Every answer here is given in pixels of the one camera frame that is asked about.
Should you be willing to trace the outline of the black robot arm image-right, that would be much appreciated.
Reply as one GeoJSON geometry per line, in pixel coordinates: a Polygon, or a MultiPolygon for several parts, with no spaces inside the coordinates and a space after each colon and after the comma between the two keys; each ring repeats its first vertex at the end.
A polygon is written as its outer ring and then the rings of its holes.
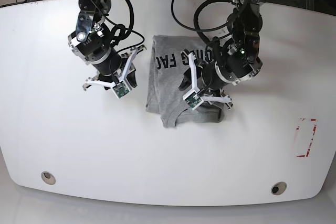
{"type": "Polygon", "coordinates": [[[213,60],[198,59],[196,54],[184,49],[182,55],[188,58],[189,68],[185,71],[180,90],[190,88],[183,100],[196,110],[203,103],[225,104],[229,109],[233,103],[223,91],[228,84],[237,85],[259,74],[263,62],[259,58],[260,36],[263,21],[260,6],[265,0],[206,0],[195,11],[193,27],[178,24],[197,32],[205,43],[205,49],[212,51],[213,60]],[[215,3],[232,3],[233,12],[227,21],[215,28],[201,29],[199,15],[203,9],[215,3]]]}

